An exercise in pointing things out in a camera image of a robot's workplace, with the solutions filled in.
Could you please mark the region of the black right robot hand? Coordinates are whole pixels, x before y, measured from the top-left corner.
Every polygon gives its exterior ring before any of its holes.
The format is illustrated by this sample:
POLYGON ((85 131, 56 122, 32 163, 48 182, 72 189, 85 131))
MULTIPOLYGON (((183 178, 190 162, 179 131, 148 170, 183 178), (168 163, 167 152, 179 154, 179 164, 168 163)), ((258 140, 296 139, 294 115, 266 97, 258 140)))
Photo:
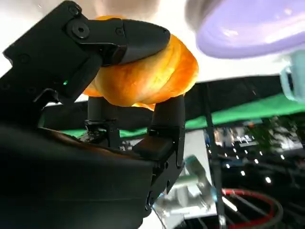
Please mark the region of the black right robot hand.
POLYGON ((3 229, 137 229, 183 166, 183 96, 156 105, 132 151, 119 149, 112 114, 90 99, 80 140, 39 126, 49 102, 72 104, 102 66, 163 50, 170 32, 143 21, 87 19, 64 1, 5 51, 0 79, 0 226, 3 229))

